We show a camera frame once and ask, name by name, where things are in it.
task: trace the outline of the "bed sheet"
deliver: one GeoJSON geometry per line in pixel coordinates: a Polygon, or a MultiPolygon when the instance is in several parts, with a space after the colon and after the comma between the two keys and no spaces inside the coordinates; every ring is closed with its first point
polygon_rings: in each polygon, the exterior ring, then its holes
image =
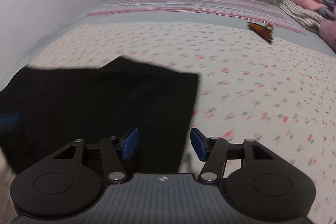
{"type": "MultiPolygon", "coordinates": [[[[242,143],[253,138],[309,175],[317,188],[310,218],[336,216],[336,58],[254,32],[193,22],[82,25],[31,63],[101,67],[120,55],[200,74],[190,127],[242,143]]],[[[190,166],[199,162],[189,141],[190,166]]],[[[226,176],[239,163],[228,161],[226,176]]]]}

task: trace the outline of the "brown hair clip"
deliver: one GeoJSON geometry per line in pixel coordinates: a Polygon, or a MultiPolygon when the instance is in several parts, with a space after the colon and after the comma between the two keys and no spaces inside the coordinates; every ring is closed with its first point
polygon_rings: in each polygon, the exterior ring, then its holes
{"type": "Polygon", "coordinates": [[[249,22],[248,27],[254,31],[256,34],[261,36],[263,39],[265,39],[269,44],[272,44],[272,31],[273,31],[273,25],[267,24],[265,26],[259,25],[257,23],[249,22]]]}

